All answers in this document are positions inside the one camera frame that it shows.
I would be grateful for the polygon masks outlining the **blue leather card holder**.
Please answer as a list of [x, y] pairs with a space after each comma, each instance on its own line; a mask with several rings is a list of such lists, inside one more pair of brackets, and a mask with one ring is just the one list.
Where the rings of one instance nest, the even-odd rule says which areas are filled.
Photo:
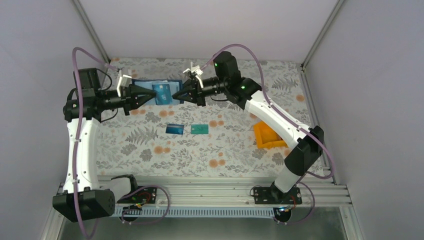
[[132, 83], [136, 86], [153, 90], [156, 96], [148, 100], [144, 105], [165, 106], [165, 105], [180, 105], [183, 100], [177, 100], [172, 97], [173, 94], [180, 91], [183, 87], [181, 79], [156, 79], [156, 80], [141, 80], [132, 79]]

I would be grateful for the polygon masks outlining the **dark blue credit card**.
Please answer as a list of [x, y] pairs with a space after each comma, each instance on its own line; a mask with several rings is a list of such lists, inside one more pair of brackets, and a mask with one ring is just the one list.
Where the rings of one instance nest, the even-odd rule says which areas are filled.
[[153, 84], [152, 90], [156, 92], [156, 105], [170, 105], [173, 102], [169, 84]]

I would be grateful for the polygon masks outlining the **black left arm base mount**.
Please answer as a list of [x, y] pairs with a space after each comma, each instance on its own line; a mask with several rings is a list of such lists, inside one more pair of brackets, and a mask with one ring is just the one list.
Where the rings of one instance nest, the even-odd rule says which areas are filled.
[[154, 204], [157, 187], [138, 185], [133, 174], [124, 174], [111, 178], [107, 189], [111, 190], [118, 204]]

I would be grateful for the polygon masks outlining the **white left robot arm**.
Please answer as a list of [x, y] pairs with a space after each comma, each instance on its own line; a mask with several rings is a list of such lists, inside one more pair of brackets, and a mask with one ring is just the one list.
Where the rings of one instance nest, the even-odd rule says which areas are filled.
[[63, 107], [69, 136], [68, 168], [62, 193], [53, 196], [52, 206], [73, 223], [109, 217], [121, 198], [131, 203], [139, 197], [132, 174], [113, 177], [106, 186], [100, 186], [95, 147], [104, 111], [121, 109], [128, 116], [157, 95], [152, 89], [128, 83], [130, 71], [122, 69], [117, 89], [102, 89], [99, 72], [97, 68], [84, 68], [74, 73], [76, 88]]

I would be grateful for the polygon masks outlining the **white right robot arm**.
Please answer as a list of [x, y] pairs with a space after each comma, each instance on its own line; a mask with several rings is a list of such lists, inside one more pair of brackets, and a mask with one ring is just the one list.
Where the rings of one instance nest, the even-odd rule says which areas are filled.
[[204, 107], [206, 97], [224, 94], [228, 101], [258, 117], [281, 137], [291, 151], [270, 186], [270, 195], [274, 202], [284, 203], [290, 197], [290, 190], [323, 154], [324, 131], [298, 121], [268, 98], [259, 83], [243, 77], [229, 51], [219, 53], [213, 65], [216, 76], [202, 79], [201, 68], [191, 64], [184, 71], [188, 80], [172, 97]]

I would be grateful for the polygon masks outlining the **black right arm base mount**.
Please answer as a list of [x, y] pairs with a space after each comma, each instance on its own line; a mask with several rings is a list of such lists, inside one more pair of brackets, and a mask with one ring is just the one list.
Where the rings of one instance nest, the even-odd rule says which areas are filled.
[[300, 188], [293, 186], [287, 193], [279, 191], [276, 187], [256, 185], [249, 194], [256, 205], [299, 205], [303, 203]]

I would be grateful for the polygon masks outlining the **teal credit card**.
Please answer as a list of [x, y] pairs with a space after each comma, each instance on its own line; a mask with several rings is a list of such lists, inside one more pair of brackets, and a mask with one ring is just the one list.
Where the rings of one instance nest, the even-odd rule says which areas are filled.
[[190, 133], [192, 135], [207, 135], [209, 134], [208, 124], [192, 124], [190, 127]]

